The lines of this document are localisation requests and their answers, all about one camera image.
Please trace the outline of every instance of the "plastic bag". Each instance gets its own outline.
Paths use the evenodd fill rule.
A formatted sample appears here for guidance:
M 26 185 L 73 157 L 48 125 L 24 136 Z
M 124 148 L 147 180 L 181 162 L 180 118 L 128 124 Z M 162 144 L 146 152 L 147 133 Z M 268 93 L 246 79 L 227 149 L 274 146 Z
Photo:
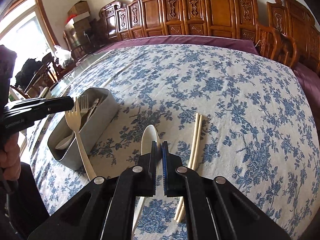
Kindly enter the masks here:
M 59 64 L 63 69 L 66 69 L 67 66 L 72 63 L 74 60 L 71 57 L 71 51 L 62 49 L 60 46 L 54 46 L 56 52 L 55 56 L 59 59 Z

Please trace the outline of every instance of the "wooden chopstick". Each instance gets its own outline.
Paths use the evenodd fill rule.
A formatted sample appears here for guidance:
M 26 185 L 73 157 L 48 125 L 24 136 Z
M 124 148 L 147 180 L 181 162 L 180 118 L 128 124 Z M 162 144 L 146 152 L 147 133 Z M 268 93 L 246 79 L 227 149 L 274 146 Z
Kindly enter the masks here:
M 191 153 L 190 153 L 190 159 L 188 163 L 189 169 L 195 169 L 197 165 L 197 155 L 199 152 L 199 142 L 201 137 L 201 129 L 202 129 L 202 115 L 196 113 L 196 123 L 195 128 L 193 132 L 193 140 L 192 140 L 192 146 L 191 146 Z M 184 208 L 184 202 L 183 197 L 180 197 L 177 210 L 174 216 L 174 219 L 177 221 L 177 223 L 180 223 L 182 219 L 185 216 L 185 208 Z
M 194 156 L 195 148 L 196 148 L 196 139 L 197 139 L 197 133 L 198 133 L 198 126 L 199 126 L 199 117 L 200 117 L 200 115 L 198 113 L 196 113 L 196 122 L 195 122 L 195 127 L 193 130 L 193 139 L 192 139 L 191 152 L 190 152 L 190 158 L 189 158 L 189 163 L 188 163 L 189 169 L 191 169 L 191 167 L 192 167 L 193 156 Z M 180 197 L 179 203 L 177 206 L 177 210 L 176 210 L 176 213 L 174 216 L 174 220 L 178 219 L 182 204 L 183 204 L 183 197 Z

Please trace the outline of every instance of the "fork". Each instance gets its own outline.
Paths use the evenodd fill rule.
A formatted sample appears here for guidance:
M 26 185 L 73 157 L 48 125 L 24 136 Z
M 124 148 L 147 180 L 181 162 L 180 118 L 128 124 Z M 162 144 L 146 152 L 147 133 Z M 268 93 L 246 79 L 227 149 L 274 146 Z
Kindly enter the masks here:
M 80 129 L 80 125 L 81 125 L 81 115 L 80 115 L 78 98 L 75 98 L 75 106 L 72 108 L 72 110 L 65 111 L 65 116 L 66 116 L 66 121 L 67 121 L 69 128 L 75 132 L 79 152 L 80 152 L 81 159 L 82 159 L 82 163 L 84 165 L 85 172 L 87 173 L 88 178 L 91 181 L 95 177 L 97 177 L 97 175 L 94 172 L 94 169 L 92 168 L 92 165 L 89 161 L 87 153 L 84 149 L 84 146 L 83 146 L 83 143 L 81 140 L 81 136 L 79 134 L 79 129 Z
M 81 108 L 80 115 L 81 118 L 89 111 L 89 98 L 88 95 L 81 96 Z

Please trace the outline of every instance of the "hand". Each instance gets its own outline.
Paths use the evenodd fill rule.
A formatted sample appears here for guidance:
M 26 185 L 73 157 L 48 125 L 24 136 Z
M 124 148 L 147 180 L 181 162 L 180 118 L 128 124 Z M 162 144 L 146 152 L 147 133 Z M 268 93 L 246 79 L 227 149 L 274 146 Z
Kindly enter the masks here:
M 20 147 L 18 145 L 19 133 L 12 135 L 0 150 L 0 167 L 4 168 L 3 176 L 6 180 L 17 180 L 20 176 Z

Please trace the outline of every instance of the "gray container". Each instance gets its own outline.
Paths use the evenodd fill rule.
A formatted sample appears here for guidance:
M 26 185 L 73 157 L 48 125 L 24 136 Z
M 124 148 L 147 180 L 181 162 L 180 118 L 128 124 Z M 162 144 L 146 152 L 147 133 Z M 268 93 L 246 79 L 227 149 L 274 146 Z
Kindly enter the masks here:
M 84 149 L 89 154 L 120 107 L 109 89 L 89 88 L 82 95 L 88 95 L 89 106 L 92 106 L 95 99 L 103 97 L 102 103 L 98 105 L 88 122 L 80 130 Z M 71 133 L 72 130 L 68 127 L 66 119 L 62 118 L 48 139 L 48 147 L 57 162 L 76 171 L 83 165 L 76 138 L 66 150 L 55 148 L 61 140 Z

